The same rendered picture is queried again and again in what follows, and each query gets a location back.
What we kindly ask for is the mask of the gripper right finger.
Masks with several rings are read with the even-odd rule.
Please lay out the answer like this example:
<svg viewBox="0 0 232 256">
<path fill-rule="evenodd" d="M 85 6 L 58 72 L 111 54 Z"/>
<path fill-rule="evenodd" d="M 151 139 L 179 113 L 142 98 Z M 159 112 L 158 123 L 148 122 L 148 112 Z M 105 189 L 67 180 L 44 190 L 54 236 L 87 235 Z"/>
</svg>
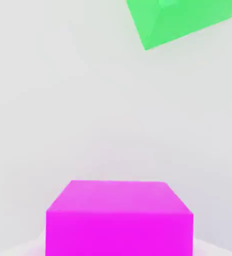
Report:
<svg viewBox="0 0 232 256">
<path fill-rule="evenodd" d="M 193 256 L 232 256 L 232 251 L 217 247 L 203 240 L 194 238 Z"/>
</svg>

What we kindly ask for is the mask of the small magenta cube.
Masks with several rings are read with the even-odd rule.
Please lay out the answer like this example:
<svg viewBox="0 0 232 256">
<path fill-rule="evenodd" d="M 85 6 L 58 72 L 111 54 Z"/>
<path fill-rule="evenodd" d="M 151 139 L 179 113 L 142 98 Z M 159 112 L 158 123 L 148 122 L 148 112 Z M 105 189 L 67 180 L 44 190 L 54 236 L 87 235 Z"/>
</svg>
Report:
<svg viewBox="0 0 232 256">
<path fill-rule="evenodd" d="M 46 211 L 45 256 L 193 256 L 193 230 L 165 182 L 73 180 Z"/>
</svg>

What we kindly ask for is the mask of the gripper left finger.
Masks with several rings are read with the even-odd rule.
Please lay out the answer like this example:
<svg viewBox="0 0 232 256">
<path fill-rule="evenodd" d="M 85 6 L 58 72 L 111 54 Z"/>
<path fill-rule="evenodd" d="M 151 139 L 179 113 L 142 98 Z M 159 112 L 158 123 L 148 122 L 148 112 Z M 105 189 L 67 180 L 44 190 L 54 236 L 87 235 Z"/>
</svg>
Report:
<svg viewBox="0 0 232 256">
<path fill-rule="evenodd" d="M 0 256 L 46 256 L 46 231 L 34 240 L 0 252 Z"/>
</svg>

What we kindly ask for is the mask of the small green cube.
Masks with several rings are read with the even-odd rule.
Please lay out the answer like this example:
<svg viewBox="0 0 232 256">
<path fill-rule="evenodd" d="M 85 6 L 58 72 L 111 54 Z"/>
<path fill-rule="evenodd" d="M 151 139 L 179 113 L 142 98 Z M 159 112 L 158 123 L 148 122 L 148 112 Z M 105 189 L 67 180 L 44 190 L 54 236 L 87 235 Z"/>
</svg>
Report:
<svg viewBox="0 0 232 256">
<path fill-rule="evenodd" d="M 232 0 L 126 0 L 145 50 L 232 17 Z"/>
</svg>

